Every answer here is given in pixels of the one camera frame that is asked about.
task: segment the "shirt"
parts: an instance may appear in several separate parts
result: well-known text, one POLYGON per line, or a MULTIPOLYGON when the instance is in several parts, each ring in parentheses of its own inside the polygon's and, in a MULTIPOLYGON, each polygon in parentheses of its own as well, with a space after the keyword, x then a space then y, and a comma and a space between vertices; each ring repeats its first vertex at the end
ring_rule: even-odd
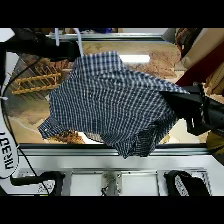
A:
POLYGON ((126 68, 115 51, 77 58, 70 78, 50 94, 43 138, 65 130, 99 134, 119 155, 148 156, 176 123, 159 91, 186 93, 174 83, 126 68))

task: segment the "blue and white plaid fabric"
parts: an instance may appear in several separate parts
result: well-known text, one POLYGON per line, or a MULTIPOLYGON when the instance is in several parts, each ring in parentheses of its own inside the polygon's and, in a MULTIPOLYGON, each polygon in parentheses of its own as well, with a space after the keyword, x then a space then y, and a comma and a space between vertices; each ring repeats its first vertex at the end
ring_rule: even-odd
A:
POLYGON ((50 94, 43 138, 65 130, 99 134, 124 158, 148 156, 176 123, 159 91, 181 87, 125 67, 115 51, 76 59, 68 80, 50 94))

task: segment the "yellow object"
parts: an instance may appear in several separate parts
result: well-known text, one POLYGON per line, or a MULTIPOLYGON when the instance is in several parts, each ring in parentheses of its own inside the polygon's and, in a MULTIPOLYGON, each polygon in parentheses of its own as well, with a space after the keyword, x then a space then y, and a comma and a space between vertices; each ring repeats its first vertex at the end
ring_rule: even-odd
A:
POLYGON ((216 135, 213 132, 209 132, 206 144, 208 150, 218 149, 216 154, 224 153, 224 137, 216 135))
POLYGON ((206 79, 207 94, 222 95, 224 89, 224 62, 206 79))

